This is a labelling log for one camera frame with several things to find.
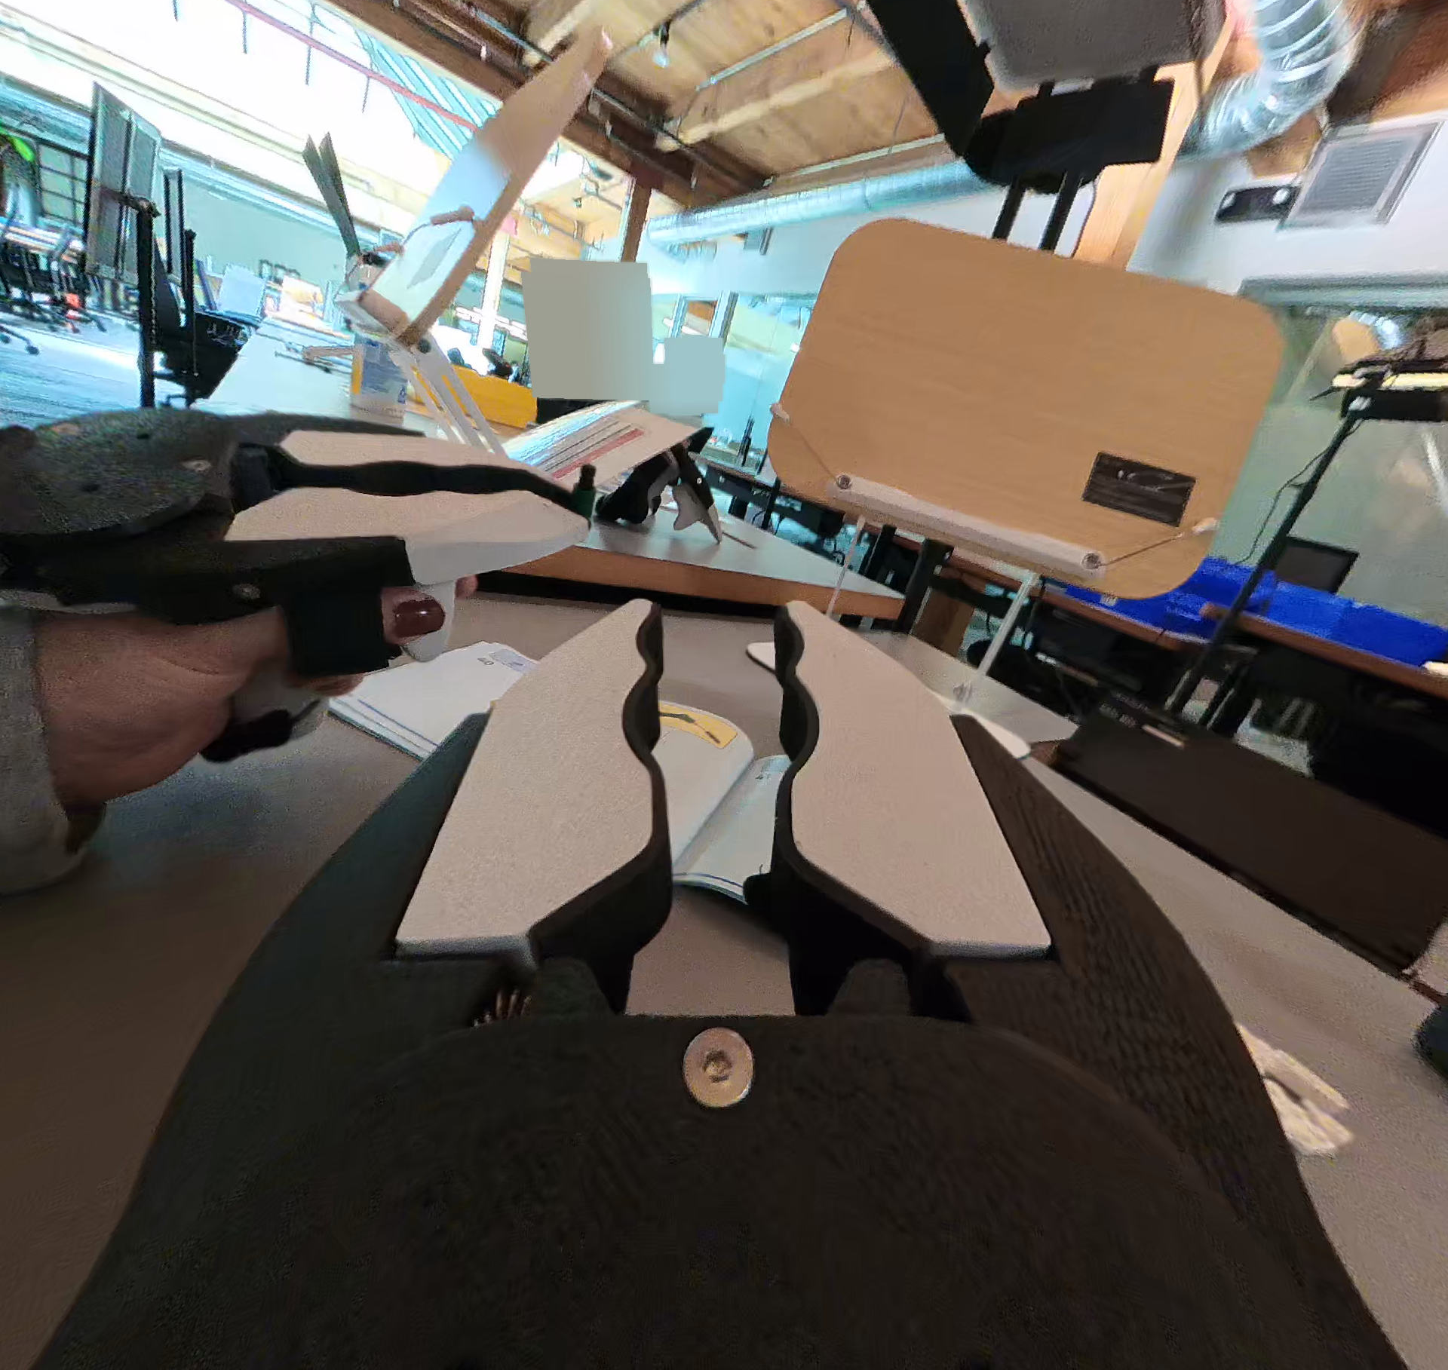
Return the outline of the open instruction booklet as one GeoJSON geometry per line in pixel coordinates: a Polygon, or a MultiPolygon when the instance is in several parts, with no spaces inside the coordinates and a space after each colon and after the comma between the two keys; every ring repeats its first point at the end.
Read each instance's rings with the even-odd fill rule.
{"type": "MultiPolygon", "coordinates": [[[[377,669],[352,692],[336,692],[328,711],[424,760],[465,711],[492,711],[528,669],[535,656],[476,641],[418,665],[377,669]]],[[[741,902],[747,878],[772,865],[774,791],[791,760],[755,758],[728,719],[666,698],[652,758],[666,791],[677,883],[741,902]]]]}

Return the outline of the black office chair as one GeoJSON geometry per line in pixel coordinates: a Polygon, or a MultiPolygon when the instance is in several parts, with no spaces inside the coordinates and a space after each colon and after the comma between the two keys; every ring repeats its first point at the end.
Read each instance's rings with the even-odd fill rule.
{"type": "Polygon", "coordinates": [[[158,251],[158,205],[134,205],[134,277],[137,277],[137,408],[158,408],[158,387],[177,387],[183,405],[208,399],[234,372],[247,320],[208,311],[208,290],[193,271],[193,226],[183,226],[183,286],[173,286],[158,251]]]}

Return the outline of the large silver ventilation duct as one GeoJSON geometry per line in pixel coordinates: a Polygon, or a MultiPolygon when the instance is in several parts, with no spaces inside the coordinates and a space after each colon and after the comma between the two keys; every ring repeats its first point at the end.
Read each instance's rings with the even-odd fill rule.
{"type": "Polygon", "coordinates": [[[1183,156],[1220,162],[1278,144],[1334,97],[1356,56],[1351,0],[1244,0],[1256,66],[1220,76],[1184,130],[1183,156]]]}

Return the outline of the grey panel on black mount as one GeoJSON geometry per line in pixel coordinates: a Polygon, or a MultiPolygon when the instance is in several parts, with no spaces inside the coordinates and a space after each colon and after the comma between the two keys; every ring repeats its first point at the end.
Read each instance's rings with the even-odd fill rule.
{"type": "Polygon", "coordinates": [[[1109,164],[1157,164],[1171,66],[1200,66],[1225,0],[863,0],[952,156],[1004,189],[995,238],[1022,196],[1054,196],[1040,249],[1109,164]]]}

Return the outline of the wooden desk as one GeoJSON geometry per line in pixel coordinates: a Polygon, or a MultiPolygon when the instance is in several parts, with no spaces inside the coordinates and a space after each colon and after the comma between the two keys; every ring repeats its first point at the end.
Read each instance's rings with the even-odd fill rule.
{"type": "Polygon", "coordinates": [[[627,590],[657,600],[714,600],[738,610],[774,610],[807,600],[855,619],[895,623],[903,592],[841,569],[767,528],[722,520],[718,543],[708,528],[673,528],[673,512],[652,525],[592,525],[585,543],[564,548],[528,568],[503,568],[492,584],[582,584],[585,592],[627,590]]]}

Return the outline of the person's left forearm grey sleeve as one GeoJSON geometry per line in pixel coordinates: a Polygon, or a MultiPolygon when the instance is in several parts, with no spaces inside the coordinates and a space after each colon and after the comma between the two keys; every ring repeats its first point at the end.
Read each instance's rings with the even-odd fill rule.
{"type": "Polygon", "coordinates": [[[0,895],[65,878],[100,833],[103,808],[65,808],[54,784],[40,628],[0,610],[0,895]]]}

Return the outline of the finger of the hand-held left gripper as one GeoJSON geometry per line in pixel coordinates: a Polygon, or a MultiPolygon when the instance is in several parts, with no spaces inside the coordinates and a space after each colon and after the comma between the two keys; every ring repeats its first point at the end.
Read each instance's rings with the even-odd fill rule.
{"type": "Polygon", "coordinates": [[[360,493],[360,491],[284,491],[245,508],[227,543],[355,543],[396,538],[411,584],[445,606],[445,628],[405,645],[412,661],[447,652],[455,582],[528,568],[585,543],[592,520],[535,491],[502,493],[360,493]]]}
{"type": "Polygon", "coordinates": [[[275,491],[355,491],[355,493],[539,493],[577,508],[552,474],[486,449],[418,432],[284,432],[272,449],[275,491]]]}

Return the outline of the row of blue plastic bins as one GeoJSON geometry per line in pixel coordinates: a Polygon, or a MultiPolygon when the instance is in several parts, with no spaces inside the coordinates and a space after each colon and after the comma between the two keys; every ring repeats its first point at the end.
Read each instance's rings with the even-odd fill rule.
{"type": "MultiPolygon", "coordinates": [[[[1207,554],[1184,584],[1151,592],[1151,600],[1115,600],[1089,584],[1064,584],[1080,606],[1098,606],[1109,613],[1126,613],[1133,623],[1148,623],[1157,634],[1183,635],[1211,635],[1216,623],[1207,619],[1211,606],[1227,610],[1236,584],[1248,582],[1248,568],[1235,568],[1225,554],[1207,554]]],[[[1366,656],[1384,656],[1402,665],[1431,665],[1448,652],[1448,628],[1403,619],[1378,606],[1356,606],[1314,584],[1285,584],[1270,569],[1256,582],[1248,613],[1270,619],[1283,628],[1295,628],[1307,635],[1326,635],[1366,656]]]]}

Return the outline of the wooden book stand black label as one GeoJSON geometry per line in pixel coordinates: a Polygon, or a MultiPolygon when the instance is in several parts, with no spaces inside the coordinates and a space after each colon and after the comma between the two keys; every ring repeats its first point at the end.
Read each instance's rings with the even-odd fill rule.
{"type": "Polygon", "coordinates": [[[841,520],[1157,600],[1216,553],[1278,372],[1251,299],[876,220],[829,255],[767,463],[841,520]]]}

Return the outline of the black computer monitor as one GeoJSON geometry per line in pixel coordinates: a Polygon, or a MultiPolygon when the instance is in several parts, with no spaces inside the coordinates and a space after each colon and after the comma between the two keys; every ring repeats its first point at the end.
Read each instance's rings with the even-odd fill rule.
{"type": "Polygon", "coordinates": [[[137,214],[128,199],[158,205],[160,130],[90,87],[90,162],[85,162],[85,277],[137,286],[137,214]]]}

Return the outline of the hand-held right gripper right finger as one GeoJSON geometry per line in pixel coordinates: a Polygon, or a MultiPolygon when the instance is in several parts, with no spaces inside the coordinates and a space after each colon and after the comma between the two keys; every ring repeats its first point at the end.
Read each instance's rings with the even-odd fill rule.
{"type": "Polygon", "coordinates": [[[863,961],[898,966],[916,1005],[955,961],[1047,961],[1054,931],[978,772],[1021,760],[809,606],[774,613],[774,682],[772,927],[797,1009],[829,1009],[863,961]]]}

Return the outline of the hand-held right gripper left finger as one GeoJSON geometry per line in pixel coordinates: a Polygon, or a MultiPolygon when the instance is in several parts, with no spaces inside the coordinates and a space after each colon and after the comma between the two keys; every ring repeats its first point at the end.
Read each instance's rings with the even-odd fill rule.
{"type": "Polygon", "coordinates": [[[627,600],[545,656],[486,719],[396,956],[585,961],[603,993],[673,915],[666,791],[652,758],[662,610],[627,600]]]}

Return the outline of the person's left hand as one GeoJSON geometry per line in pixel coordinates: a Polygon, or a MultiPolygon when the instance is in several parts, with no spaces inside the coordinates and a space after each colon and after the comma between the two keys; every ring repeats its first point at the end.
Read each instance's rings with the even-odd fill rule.
{"type": "Polygon", "coordinates": [[[227,623],[42,613],[31,673],[59,802],[65,812],[150,791],[199,758],[254,673],[346,692],[360,673],[293,673],[275,610],[227,623]]]}

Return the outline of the white air vent grille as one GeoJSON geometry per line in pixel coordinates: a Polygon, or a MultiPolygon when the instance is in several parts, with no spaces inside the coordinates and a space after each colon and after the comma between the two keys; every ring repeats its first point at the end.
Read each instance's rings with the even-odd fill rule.
{"type": "Polygon", "coordinates": [[[1283,226],[1379,226],[1402,207],[1442,120],[1392,120],[1329,130],[1314,145],[1283,226]]]}

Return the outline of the striped instruction booklet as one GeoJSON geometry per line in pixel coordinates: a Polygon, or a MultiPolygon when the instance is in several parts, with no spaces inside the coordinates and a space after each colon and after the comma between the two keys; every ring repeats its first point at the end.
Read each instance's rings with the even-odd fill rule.
{"type": "Polygon", "coordinates": [[[673,449],[691,440],[702,416],[652,414],[636,399],[610,399],[592,408],[570,408],[552,425],[535,425],[503,439],[503,451],[564,491],[582,481],[582,466],[593,469],[593,483],[610,491],[634,466],[666,456],[673,449]]]}

